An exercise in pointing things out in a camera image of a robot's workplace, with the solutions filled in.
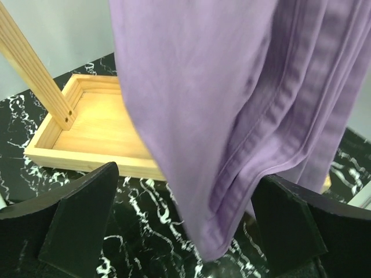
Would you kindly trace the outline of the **purple trousers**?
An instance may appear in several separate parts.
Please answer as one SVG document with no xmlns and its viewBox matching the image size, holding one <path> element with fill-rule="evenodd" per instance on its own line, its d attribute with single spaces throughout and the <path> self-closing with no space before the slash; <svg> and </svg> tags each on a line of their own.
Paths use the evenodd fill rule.
<svg viewBox="0 0 371 278">
<path fill-rule="evenodd" d="M 126 109 L 204 261 L 265 175 L 321 190 L 369 68 L 369 1 L 109 6 Z"/>
</svg>

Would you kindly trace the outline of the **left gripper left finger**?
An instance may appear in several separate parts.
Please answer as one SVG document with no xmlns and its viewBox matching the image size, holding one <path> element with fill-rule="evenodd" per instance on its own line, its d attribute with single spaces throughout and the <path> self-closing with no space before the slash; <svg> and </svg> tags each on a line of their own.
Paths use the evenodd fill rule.
<svg viewBox="0 0 371 278">
<path fill-rule="evenodd" d="M 119 171 L 109 162 L 1 209 L 1 277 L 95 277 Z"/>
</svg>

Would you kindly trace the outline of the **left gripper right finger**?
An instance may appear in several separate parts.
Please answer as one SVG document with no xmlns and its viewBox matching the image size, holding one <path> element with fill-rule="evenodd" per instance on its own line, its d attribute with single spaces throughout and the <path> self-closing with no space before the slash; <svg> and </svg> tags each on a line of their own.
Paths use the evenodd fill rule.
<svg viewBox="0 0 371 278">
<path fill-rule="evenodd" d="M 277 175 L 262 178 L 252 205 L 269 277 L 370 277 L 370 211 Z"/>
</svg>

